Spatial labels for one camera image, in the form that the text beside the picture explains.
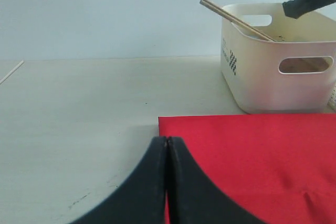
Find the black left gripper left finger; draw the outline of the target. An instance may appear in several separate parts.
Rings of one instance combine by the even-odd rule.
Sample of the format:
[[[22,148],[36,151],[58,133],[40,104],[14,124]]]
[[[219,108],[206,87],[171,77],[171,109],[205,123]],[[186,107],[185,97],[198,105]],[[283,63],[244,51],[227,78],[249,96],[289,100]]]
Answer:
[[[167,138],[154,137],[145,154],[116,190],[72,223],[165,223]]]

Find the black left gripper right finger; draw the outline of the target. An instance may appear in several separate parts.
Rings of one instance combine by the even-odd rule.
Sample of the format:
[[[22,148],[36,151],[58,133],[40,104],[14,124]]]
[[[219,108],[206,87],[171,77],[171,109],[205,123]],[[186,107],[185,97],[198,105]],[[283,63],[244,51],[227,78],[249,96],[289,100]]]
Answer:
[[[264,223],[223,193],[180,137],[167,139],[166,223]]]

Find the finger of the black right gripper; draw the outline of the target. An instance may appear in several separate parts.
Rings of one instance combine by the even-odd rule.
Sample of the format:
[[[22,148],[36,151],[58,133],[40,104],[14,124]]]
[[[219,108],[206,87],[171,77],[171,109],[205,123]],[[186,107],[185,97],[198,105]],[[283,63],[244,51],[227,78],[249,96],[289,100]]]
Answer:
[[[334,4],[335,0],[291,0],[282,4],[285,16],[298,19],[301,16]]]

